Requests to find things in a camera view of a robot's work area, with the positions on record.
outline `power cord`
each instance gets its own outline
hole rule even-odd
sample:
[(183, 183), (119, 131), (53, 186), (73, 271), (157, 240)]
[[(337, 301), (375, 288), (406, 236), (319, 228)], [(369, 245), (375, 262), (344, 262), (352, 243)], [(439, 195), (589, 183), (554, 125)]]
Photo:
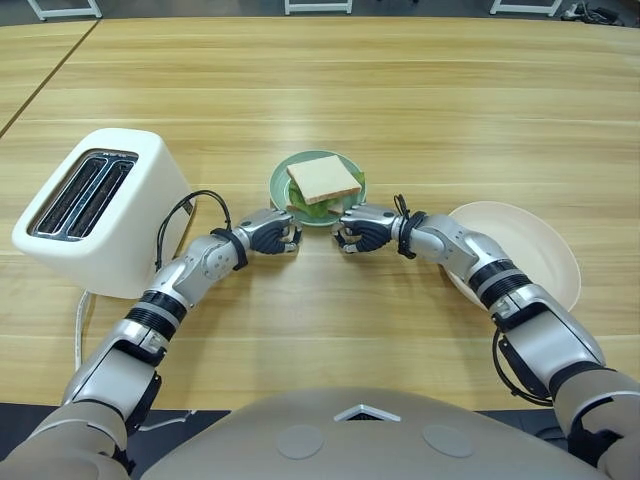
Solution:
[(178, 203), (175, 204), (175, 206), (169, 212), (169, 215), (167, 215), (165, 219), (162, 221), (162, 223), (160, 224), (160, 228), (158, 229), (158, 235), (156, 237), (156, 263), (155, 263), (156, 272), (162, 268), (162, 245), (164, 243), (164, 235), (166, 233), (167, 226), (171, 221), (171, 217), (173, 217), (173, 215), (178, 210), (183, 208), (189, 202), (189, 200), (201, 195), (206, 195), (208, 197), (211, 197), (220, 204), (220, 207), (222, 207), (222, 211), (224, 212), (224, 223), (226, 224), (225, 229), (227, 231), (231, 231), (231, 214), (229, 213), (229, 207), (227, 207), (226, 202), (219, 194), (217, 194), (213, 190), (196, 190), (195, 192), (191, 192), (189, 195), (185, 196)]
[(80, 300), (78, 301), (78, 308), (76, 309), (76, 329), (74, 333), (74, 356), (76, 372), (82, 365), (82, 332), (84, 330), (84, 321), (87, 317), (87, 310), (89, 309), (89, 302), (91, 301), (92, 293), (89, 290), (82, 292)]
[(511, 395), (514, 397), (520, 397), (527, 402), (533, 403), (540, 407), (553, 407), (553, 402), (548, 398), (538, 397), (525, 392), (521, 388), (518, 388), (507, 375), (504, 373), (502, 366), (500, 366), (500, 360), (498, 359), (498, 339), (500, 338), (500, 330), (496, 328), (496, 332), (493, 334), (493, 340), (491, 341), (491, 356), (493, 357), (493, 366), (498, 373), (498, 377), (502, 380), (502, 383), (511, 391)]

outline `toaster cord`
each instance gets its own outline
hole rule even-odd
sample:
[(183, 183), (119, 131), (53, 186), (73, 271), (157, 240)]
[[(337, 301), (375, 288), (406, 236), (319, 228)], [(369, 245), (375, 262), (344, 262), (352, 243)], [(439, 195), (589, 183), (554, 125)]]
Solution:
[(215, 199), (222, 207), (222, 211), (224, 213), (224, 223), (226, 224), (226, 230), (231, 231), (231, 214), (229, 213), (229, 207), (227, 207), (227, 203), (224, 199), (214, 192), (213, 190), (196, 190), (195, 192), (191, 192), (186, 197), (182, 198), (169, 212), (169, 215), (165, 217), (165, 219), (160, 224), (160, 228), (158, 229), (158, 235), (156, 237), (156, 272), (162, 268), (162, 244), (164, 243), (164, 234), (167, 230), (167, 225), (171, 221), (171, 217), (180, 210), (181, 208), (185, 208), (189, 214), (191, 214), (192, 210), (188, 210), (186, 205), (192, 198), (198, 197), (200, 195), (206, 195)]
[(82, 365), (82, 332), (84, 331), (84, 321), (87, 318), (87, 311), (89, 310), (89, 302), (93, 294), (89, 290), (82, 292), (80, 300), (78, 301), (78, 308), (76, 309), (76, 330), (74, 335), (74, 355), (76, 371)]

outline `white toaster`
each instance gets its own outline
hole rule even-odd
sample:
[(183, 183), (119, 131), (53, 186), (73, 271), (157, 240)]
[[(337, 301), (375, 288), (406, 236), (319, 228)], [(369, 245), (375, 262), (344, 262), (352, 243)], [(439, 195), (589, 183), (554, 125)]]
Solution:
[[(122, 128), (85, 137), (16, 223), (22, 252), (96, 294), (139, 297), (155, 271), (158, 227), (191, 192), (155, 133)], [(172, 217), (163, 244), (169, 261), (194, 204)]]

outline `lettuce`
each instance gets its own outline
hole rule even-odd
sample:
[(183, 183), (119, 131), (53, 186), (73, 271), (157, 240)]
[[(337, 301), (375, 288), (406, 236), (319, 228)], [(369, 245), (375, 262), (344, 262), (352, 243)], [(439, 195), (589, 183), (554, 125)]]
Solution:
[[(364, 188), (364, 172), (355, 172), (351, 175), (353, 175), (353, 178), (355, 178), (362, 188)], [(300, 187), (298, 187), (296, 182), (291, 179), (291, 182), (289, 182), (289, 202), (296, 209), (305, 212), (310, 217), (322, 218), (329, 214), (329, 205), (335, 202), (335, 199), (323, 200), (321, 202), (314, 203), (313, 205), (307, 205), (304, 202), (304, 197), (302, 196)]]

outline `sandwich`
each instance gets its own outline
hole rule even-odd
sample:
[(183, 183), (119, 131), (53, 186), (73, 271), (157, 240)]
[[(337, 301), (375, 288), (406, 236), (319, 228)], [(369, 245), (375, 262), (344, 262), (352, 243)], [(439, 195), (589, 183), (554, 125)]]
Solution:
[(364, 187), (364, 173), (349, 172), (337, 155), (289, 165), (287, 173), (291, 177), (287, 209), (315, 218), (329, 213), (341, 215), (345, 199)]

